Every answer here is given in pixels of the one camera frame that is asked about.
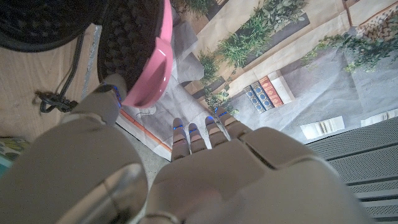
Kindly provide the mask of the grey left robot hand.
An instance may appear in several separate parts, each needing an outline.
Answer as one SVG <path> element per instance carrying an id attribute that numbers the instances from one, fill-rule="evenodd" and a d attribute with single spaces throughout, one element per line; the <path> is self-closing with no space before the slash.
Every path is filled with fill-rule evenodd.
<path id="1" fill-rule="evenodd" d="M 174 122 L 172 161 L 148 182 L 115 122 L 126 83 L 108 77 L 1 177 L 2 223 L 372 223 L 334 168 L 271 128 L 218 110 L 211 147 Z"/>

